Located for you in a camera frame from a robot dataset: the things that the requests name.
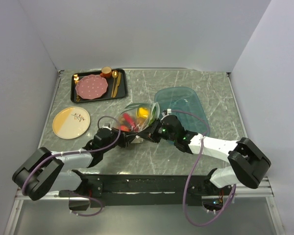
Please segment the red toy chili pepper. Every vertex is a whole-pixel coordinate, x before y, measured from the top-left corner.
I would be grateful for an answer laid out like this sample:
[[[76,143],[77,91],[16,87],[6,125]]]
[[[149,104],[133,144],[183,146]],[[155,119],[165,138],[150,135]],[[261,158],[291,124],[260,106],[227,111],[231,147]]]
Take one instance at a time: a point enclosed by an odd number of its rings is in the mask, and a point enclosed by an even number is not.
[[[131,127],[131,130],[135,130],[136,129],[136,123],[134,121],[134,119],[132,118],[131,115],[129,115],[128,113],[123,113],[122,117],[124,118],[124,120],[129,124],[129,126]]]

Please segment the yellow toy lemon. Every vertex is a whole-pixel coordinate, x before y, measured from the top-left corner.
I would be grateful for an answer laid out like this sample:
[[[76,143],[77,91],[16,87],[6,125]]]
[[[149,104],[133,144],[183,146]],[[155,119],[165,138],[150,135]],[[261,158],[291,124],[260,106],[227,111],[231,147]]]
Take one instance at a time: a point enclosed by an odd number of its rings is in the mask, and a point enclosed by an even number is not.
[[[143,119],[147,119],[149,118],[150,115],[150,110],[149,108],[145,108],[145,107],[139,107],[137,109],[137,118],[143,118]]]

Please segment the clear polka dot zip bag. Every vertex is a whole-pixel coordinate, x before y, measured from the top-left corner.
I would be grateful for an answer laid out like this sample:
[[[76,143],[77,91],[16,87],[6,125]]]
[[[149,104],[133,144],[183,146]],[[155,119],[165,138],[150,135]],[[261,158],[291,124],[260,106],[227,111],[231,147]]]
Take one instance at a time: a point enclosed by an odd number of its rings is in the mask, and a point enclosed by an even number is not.
[[[159,143],[160,137],[155,134],[159,127],[160,106],[158,102],[131,103],[117,116],[113,125],[115,132],[120,132],[117,146],[127,147],[131,143],[149,141]]]

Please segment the red toy apple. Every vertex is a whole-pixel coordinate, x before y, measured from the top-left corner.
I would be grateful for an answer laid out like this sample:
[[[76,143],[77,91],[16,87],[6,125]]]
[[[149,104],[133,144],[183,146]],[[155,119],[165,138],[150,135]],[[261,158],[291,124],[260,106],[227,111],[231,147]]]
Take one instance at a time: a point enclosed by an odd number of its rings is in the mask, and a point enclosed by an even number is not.
[[[121,126],[120,126],[120,129],[121,129],[122,131],[125,131],[125,132],[130,132],[130,131],[131,131],[131,129],[128,128],[127,126],[125,126],[125,125],[121,125]]]

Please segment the green toy long beans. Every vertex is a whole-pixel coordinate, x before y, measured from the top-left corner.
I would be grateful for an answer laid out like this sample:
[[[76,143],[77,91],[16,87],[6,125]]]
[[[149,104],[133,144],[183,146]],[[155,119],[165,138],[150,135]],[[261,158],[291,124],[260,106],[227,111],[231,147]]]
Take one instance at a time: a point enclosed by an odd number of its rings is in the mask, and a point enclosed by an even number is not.
[[[160,106],[158,102],[131,103],[125,107],[125,111],[133,113],[137,123],[149,126],[159,117]]]

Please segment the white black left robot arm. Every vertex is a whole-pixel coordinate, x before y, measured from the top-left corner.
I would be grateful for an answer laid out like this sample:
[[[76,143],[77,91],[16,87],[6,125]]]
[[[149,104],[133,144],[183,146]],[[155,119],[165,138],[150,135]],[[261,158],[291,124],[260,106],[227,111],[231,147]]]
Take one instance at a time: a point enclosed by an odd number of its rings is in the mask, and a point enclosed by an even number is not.
[[[79,169],[96,166],[106,152],[117,146],[127,147],[137,134],[104,126],[76,151],[54,152],[40,147],[14,172],[12,180],[33,201],[51,191],[69,190],[83,196],[90,186]]]

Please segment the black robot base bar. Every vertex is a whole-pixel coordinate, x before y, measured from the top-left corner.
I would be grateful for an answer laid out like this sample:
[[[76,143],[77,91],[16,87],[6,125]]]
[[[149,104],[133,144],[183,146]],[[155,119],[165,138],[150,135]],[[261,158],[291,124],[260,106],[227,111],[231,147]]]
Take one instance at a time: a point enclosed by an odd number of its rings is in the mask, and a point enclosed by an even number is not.
[[[217,188],[207,176],[195,175],[189,180],[186,175],[103,175],[86,174],[89,187],[83,192],[100,200],[105,206],[181,205],[202,206],[208,201],[228,196],[231,186]],[[113,196],[113,192],[173,192],[177,196]]]

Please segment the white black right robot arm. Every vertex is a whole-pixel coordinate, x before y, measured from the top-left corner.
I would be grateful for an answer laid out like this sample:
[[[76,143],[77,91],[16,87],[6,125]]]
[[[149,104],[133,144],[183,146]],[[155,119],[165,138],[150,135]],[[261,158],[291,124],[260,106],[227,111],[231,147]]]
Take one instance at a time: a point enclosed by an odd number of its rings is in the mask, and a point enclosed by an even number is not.
[[[216,195],[221,188],[233,184],[256,189],[271,166],[268,157],[249,138],[227,141],[205,137],[186,130],[175,115],[156,119],[138,135],[151,142],[172,141],[181,152],[203,154],[229,163],[228,167],[211,170],[208,174],[204,188],[210,195]]]

